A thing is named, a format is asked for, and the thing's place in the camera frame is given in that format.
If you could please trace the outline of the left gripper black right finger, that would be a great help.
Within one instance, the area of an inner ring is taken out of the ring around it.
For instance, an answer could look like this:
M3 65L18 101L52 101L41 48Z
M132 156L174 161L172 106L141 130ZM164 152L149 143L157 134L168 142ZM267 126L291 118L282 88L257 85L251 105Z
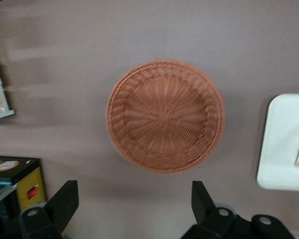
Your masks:
M216 206L201 181L193 181L191 207L196 219L183 239L293 239L292 233L275 217L254 215L251 221L232 210Z

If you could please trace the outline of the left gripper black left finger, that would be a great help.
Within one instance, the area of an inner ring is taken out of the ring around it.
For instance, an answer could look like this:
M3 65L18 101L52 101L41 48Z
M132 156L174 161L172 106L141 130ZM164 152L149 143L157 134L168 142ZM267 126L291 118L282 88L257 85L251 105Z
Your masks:
M11 220L0 216L0 239L61 239L78 206L78 182L69 180L44 206L31 206Z

